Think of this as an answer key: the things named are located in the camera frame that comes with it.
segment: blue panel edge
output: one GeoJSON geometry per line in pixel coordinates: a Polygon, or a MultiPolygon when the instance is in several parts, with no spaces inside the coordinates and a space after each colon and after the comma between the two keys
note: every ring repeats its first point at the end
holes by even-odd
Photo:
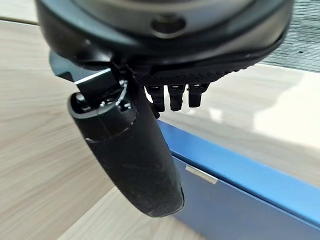
{"type": "Polygon", "coordinates": [[[172,155],[320,227],[320,188],[158,121],[172,155]]]}

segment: blue drawer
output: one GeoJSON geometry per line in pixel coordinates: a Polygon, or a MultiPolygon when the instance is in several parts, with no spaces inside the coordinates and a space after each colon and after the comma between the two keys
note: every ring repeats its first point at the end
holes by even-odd
{"type": "Polygon", "coordinates": [[[175,217],[209,240],[320,240],[315,226],[222,180],[186,170],[177,158],[185,206],[175,217]]]}

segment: wooden table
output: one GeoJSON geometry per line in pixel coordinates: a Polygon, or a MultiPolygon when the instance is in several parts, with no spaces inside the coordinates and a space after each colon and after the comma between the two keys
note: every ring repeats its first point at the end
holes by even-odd
{"type": "MultiPolygon", "coordinates": [[[[36,21],[20,1],[7,18],[36,21]]],[[[38,27],[0,22],[0,33],[0,239],[200,238],[172,218],[146,218],[112,189],[68,116],[77,89],[51,73],[38,27]]],[[[161,119],[320,186],[319,78],[257,64],[212,84],[200,108],[161,119]]]]}

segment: blue box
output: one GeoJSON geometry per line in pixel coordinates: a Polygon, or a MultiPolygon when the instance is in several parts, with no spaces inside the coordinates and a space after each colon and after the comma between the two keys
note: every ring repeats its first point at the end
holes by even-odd
{"type": "Polygon", "coordinates": [[[159,122],[185,206],[175,217],[209,240],[320,240],[320,189],[159,122]]]}

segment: gray fabric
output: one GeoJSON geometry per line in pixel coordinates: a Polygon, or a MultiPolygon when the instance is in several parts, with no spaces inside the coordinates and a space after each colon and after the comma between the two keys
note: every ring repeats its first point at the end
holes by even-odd
{"type": "Polygon", "coordinates": [[[320,0],[295,0],[286,40],[261,63],[320,72],[320,0]]]}

